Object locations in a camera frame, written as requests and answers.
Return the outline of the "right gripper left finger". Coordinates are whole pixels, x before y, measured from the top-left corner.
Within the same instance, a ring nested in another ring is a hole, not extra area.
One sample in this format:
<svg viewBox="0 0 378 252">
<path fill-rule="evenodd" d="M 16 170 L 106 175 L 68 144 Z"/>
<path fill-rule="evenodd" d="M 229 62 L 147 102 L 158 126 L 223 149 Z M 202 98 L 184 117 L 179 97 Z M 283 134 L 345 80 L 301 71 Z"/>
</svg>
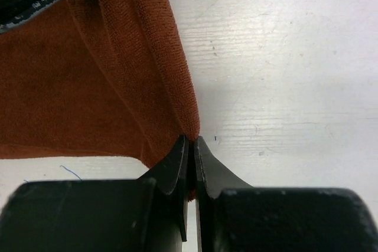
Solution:
<svg viewBox="0 0 378 252">
<path fill-rule="evenodd" d="M 2 251 L 181 251 L 189 141 L 137 179 L 36 181 L 1 212 Z"/>
</svg>

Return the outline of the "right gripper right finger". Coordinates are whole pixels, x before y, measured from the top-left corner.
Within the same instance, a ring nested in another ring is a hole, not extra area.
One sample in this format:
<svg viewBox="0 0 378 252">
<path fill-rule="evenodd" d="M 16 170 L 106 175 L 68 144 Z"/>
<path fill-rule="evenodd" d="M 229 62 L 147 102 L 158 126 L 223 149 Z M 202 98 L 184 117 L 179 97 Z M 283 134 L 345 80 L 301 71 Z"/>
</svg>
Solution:
<svg viewBox="0 0 378 252">
<path fill-rule="evenodd" d="M 376 251 L 377 227 L 345 188 L 253 187 L 193 146 L 199 251 Z"/>
</svg>

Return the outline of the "brown towel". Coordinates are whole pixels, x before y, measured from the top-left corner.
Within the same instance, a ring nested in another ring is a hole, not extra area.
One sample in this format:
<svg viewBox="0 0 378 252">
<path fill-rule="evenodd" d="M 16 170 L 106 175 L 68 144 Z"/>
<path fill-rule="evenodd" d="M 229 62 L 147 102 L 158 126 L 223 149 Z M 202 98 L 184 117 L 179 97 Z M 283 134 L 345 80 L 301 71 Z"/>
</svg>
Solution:
<svg viewBox="0 0 378 252">
<path fill-rule="evenodd" d="M 59 0 L 1 35 L 1 158 L 127 156 L 151 168 L 197 101 L 169 0 Z"/>
</svg>

